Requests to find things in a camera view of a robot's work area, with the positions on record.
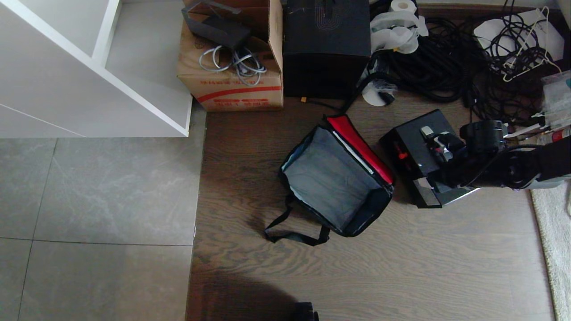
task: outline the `open bag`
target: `open bag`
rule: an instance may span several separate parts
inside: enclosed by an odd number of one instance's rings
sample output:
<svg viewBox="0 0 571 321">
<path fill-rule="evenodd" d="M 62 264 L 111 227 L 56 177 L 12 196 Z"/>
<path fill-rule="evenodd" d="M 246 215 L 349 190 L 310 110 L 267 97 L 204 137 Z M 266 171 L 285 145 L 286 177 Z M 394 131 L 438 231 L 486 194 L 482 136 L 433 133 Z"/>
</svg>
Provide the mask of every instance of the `open bag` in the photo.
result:
<svg viewBox="0 0 571 321">
<path fill-rule="evenodd" d="M 264 230 L 274 243 L 285 238 L 315 246 L 327 242 L 331 230 L 357 236 L 380 216 L 394 191 L 392 172 L 344 114 L 324 117 L 286 157 L 279 177 L 290 193 L 286 211 Z M 289 217 L 293 202 L 322 224 L 318 239 L 297 232 L 269 234 Z"/>
</svg>

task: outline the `white rug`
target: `white rug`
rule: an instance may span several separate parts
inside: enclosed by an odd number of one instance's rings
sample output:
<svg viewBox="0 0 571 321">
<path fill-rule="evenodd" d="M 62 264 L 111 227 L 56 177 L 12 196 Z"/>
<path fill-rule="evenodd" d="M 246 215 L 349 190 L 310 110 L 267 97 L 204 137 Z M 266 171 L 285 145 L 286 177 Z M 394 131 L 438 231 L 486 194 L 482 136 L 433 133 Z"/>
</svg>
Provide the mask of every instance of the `white rug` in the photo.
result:
<svg viewBox="0 0 571 321">
<path fill-rule="evenodd" d="M 532 190 L 557 321 L 571 320 L 571 182 Z"/>
</svg>

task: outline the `red lining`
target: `red lining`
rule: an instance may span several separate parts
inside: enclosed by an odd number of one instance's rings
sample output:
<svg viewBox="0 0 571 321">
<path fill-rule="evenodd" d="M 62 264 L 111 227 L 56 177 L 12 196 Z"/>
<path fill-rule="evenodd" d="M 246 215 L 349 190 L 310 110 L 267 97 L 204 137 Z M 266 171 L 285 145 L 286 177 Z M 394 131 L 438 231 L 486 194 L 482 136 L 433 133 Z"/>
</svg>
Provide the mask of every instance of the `red lining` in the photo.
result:
<svg viewBox="0 0 571 321">
<path fill-rule="evenodd" d="M 393 183 L 390 169 L 381 161 L 381 159 L 371 150 L 369 145 L 359 136 L 359 133 L 351 124 L 347 116 L 328 117 L 327 121 L 333 128 L 343 136 L 354 147 L 361 156 L 369 163 L 379 175 L 389 184 Z"/>
<path fill-rule="evenodd" d="M 221 90 L 216 91 L 214 93 L 210 93 L 201 97 L 197 97 L 197 101 L 202 103 L 212 98 L 231 95 L 231 94 L 241 94 L 241 93 L 255 93 L 258 91 L 274 91 L 274 90 L 282 90 L 281 86 L 269 86 L 269 87 L 254 87 L 254 88 L 236 88 L 236 89 L 228 89 L 228 90 Z"/>
</svg>

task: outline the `white cabinet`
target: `white cabinet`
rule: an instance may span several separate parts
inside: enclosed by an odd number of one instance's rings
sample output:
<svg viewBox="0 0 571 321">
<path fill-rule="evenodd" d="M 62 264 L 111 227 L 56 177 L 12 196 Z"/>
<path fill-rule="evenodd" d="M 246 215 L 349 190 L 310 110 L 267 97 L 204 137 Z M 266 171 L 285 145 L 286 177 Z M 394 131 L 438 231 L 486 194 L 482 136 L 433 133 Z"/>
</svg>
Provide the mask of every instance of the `white cabinet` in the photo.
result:
<svg viewBox="0 0 571 321">
<path fill-rule="evenodd" d="M 181 0 L 0 0 L 0 138 L 185 137 Z"/>
</svg>

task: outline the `gray tile floor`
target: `gray tile floor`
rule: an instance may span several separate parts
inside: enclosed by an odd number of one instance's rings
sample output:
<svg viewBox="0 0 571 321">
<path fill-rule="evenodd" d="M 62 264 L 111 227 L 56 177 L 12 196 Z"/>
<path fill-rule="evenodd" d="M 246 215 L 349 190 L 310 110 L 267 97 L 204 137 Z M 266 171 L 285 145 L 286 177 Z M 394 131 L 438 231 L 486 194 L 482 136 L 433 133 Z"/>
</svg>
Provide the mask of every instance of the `gray tile floor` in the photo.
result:
<svg viewBox="0 0 571 321">
<path fill-rule="evenodd" d="M 0 139 L 0 321 L 183 320 L 206 113 L 189 138 Z"/>
</svg>

